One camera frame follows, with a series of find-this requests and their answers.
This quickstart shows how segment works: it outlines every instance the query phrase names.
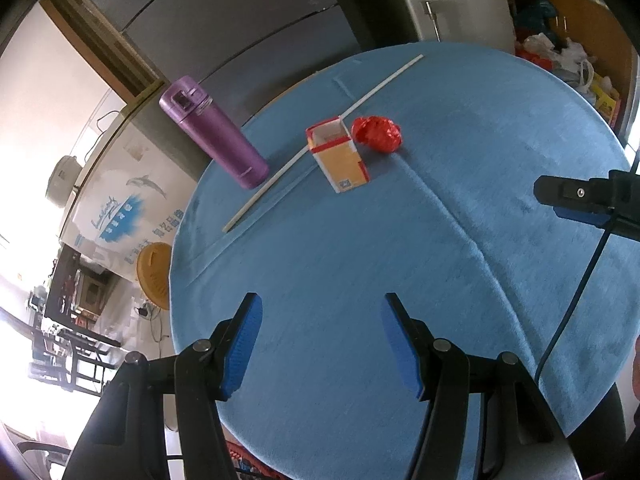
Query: white stick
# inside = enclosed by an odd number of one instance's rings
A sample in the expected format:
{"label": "white stick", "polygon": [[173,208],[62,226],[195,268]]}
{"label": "white stick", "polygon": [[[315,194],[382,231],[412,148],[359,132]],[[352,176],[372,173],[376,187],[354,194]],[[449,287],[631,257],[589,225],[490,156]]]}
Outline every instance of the white stick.
{"label": "white stick", "polygon": [[[423,58],[423,54],[420,54],[419,56],[414,57],[409,63],[407,63],[406,65],[404,65],[403,67],[399,68],[398,70],[396,70],[395,72],[392,73],[392,75],[390,75],[389,77],[387,77],[384,81],[382,81],[381,83],[379,83],[375,88],[373,88],[372,90],[370,90],[369,92],[367,92],[366,94],[364,94],[360,99],[358,99],[356,102],[354,102],[353,105],[351,105],[346,111],[344,111],[343,113],[340,114],[340,120],[344,120],[344,118],[346,116],[348,116],[350,113],[352,113],[356,108],[358,108],[361,104],[363,104],[364,101],[366,101],[367,99],[369,99],[373,94],[375,94],[376,92],[378,92],[383,86],[387,85],[389,82],[393,81],[393,79],[395,79],[396,77],[398,77],[402,72],[404,72],[405,70],[407,70],[409,67],[413,66],[415,63],[417,63],[418,61],[420,61]],[[278,170],[278,172],[273,175],[267,182],[265,182],[262,187],[249,199],[249,201],[244,204],[242,206],[242,208],[240,209],[240,211],[238,211],[231,220],[229,220],[229,222],[227,222],[227,224],[222,228],[222,232],[223,233],[228,233],[229,231],[231,231],[231,228],[236,225],[236,223],[238,223],[238,220],[242,218],[242,216],[244,215],[244,213],[246,213],[247,211],[249,211],[249,208],[255,204],[256,202],[258,202],[258,200],[260,199],[260,197],[262,195],[264,195],[271,186],[273,186],[273,184],[275,184],[278,179],[283,176],[287,171],[290,170],[290,168],[297,162],[300,160],[300,158],[309,151],[309,146],[308,144],[305,144],[305,147],[302,148],[299,152],[297,152],[293,158],[287,162],[283,167],[280,168],[280,170]]]}

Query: yellow stool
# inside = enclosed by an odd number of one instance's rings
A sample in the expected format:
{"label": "yellow stool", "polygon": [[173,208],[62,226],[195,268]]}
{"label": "yellow stool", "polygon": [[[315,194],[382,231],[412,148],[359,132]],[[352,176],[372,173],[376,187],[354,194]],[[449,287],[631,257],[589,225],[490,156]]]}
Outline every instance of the yellow stool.
{"label": "yellow stool", "polygon": [[164,310],[169,310],[169,266],[171,245],[156,242],[140,251],[136,274],[145,296]]}

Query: dolphin picture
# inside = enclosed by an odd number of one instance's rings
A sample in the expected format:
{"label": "dolphin picture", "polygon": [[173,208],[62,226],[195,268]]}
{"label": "dolphin picture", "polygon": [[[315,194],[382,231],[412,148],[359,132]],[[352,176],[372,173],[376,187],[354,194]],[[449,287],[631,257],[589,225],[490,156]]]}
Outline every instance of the dolphin picture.
{"label": "dolphin picture", "polygon": [[160,193],[166,200],[166,193],[162,191],[162,188],[158,186],[158,184],[156,184],[152,180],[149,180],[148,174],[130,178],[129,180],[127,180],[127,186],[150,187],[151,189],[156,190],[158,193]]}

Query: blue printed logo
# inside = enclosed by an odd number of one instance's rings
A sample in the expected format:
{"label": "blue printed logo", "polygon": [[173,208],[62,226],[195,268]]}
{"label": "blue printed logo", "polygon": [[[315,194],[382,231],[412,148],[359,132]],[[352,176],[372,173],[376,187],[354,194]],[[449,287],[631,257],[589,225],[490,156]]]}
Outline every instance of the blue printed logo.
{"label": "blue printed logo", "polygon": [[131,195],[121,205],[109,197],[100,210],[98,221],[92,221],[95,228],[103,227],[100,238],[105,242],[117,242],[125,235],[132,235],[136,230],[136,220],[142,215],[143,203],[138,195]]}

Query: refrigerator door handle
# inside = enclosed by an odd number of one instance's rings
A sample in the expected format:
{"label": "refrigerator door handle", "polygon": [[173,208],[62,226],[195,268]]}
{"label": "refrigerator door handle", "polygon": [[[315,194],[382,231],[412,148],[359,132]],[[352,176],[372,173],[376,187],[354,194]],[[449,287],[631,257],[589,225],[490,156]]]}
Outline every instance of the refrigerator door handle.
{"label": "refrigerator door handle", "polygon": [[438,17],[436,13],[433,12],[433,9],[431,9],[430,2],[424,1],[422,3],[422,6],[424,7],[424,13],[430,17],[431,23],[433,23],[433,30],[436,33],[436,39],[438,40],[438,42],[440,42],[441,39],[440,39],[440,28],[438,27]]}

